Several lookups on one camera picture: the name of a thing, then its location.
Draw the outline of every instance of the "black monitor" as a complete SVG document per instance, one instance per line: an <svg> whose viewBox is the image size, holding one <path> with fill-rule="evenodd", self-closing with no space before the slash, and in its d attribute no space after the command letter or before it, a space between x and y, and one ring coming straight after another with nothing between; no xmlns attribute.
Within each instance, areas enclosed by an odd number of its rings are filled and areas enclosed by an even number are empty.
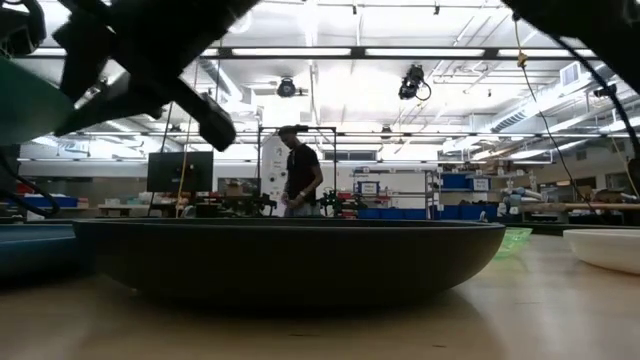
<svg viewBox="0 0 640 360"><path fill-rule="evenodd" d="M147 191L180 191L184 153L149 154ZM183 192L211 191L213 188L213 152L188 152L182 184Z"/></svg>

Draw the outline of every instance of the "person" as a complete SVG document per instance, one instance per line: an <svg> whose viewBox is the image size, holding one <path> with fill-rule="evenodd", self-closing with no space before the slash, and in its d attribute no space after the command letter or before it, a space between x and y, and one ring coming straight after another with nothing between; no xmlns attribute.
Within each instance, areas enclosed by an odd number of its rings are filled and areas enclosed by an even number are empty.
<svg viewBox="0 0 640 360"><path fill-rule="evenodd" d="M322 184L318 155L298 139L295 126L280 128L280 140L291 150L287 157L287 183L282 202L287 206L285 217L320 216L316 203L316 188Z"/></svg>

